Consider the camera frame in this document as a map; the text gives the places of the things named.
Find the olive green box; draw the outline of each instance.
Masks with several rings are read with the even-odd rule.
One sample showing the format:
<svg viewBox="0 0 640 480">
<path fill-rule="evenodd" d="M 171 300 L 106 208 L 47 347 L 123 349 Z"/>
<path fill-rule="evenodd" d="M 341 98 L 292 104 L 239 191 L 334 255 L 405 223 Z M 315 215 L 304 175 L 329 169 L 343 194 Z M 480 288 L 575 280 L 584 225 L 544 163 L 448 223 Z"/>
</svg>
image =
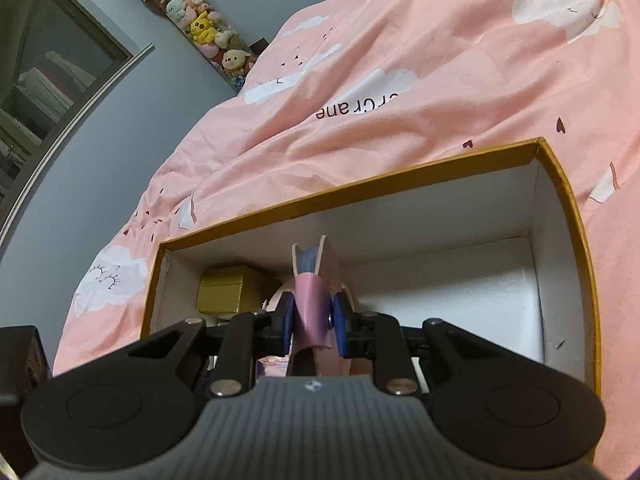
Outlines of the olive green box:
<svg viewBox="0 0 640 480">
<path fill-rule="evenodd" d="M 207 269 L 200 281 L 198 312 L 225 319 L 257 310 L 280 285 L 247 266 Z"/>
</svg>

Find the bed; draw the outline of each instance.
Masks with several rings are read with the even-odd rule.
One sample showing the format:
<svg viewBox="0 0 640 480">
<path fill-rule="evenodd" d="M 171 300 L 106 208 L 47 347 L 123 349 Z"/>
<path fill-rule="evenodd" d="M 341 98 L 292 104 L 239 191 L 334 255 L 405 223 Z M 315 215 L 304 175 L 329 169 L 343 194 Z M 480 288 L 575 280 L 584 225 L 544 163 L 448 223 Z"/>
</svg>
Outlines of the bed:
<svg viewBox="0 0 640 480">
<path fill-rule="evenodd" d="M 59 374 L 140 336 L 159 242 L 430 160 L 543 136 L 587 229 L 607 428 L 640 463 L 638 0 L 328 0 L 300 10 L 158 169 L 79 283 Z"/>
</svg>

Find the stuffed animal container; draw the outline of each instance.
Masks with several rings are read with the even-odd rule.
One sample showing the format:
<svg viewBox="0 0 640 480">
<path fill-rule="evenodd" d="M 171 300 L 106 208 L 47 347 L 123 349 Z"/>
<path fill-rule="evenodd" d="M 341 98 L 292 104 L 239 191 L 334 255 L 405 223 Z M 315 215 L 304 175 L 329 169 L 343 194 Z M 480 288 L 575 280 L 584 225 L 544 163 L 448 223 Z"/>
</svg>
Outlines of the stuffed animal container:
<svg viewBox="0 0 640 480">
<path fill-rule="evenodd" d="M 242 89 L 257 56 L 207 0 L 142 1 L 174 22 L 236 91 Z"/>
</svg>

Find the wall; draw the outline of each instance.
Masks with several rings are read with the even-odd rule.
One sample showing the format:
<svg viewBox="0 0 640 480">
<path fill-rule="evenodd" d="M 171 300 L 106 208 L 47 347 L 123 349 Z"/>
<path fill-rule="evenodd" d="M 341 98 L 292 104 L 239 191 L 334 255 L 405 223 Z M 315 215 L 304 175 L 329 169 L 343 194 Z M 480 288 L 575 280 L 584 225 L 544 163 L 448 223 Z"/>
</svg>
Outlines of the wall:
<svg viewBox="0 0 640 480">
<path fill-rule="evenodd" d="M 211 0 L 249 43 L 272 40 L 322 0 Z M 79 0 L 122 44 L 156 45 L 62 149 L 0 260 L 0 326 L 36 324 L 52 360 L 73 292 L 132 213 L 154 170 L 204 113 L 232 96 L 166 19 L 139 0 Z M 190 88 L 175 102 L 176 87 Z"/>
</svg>

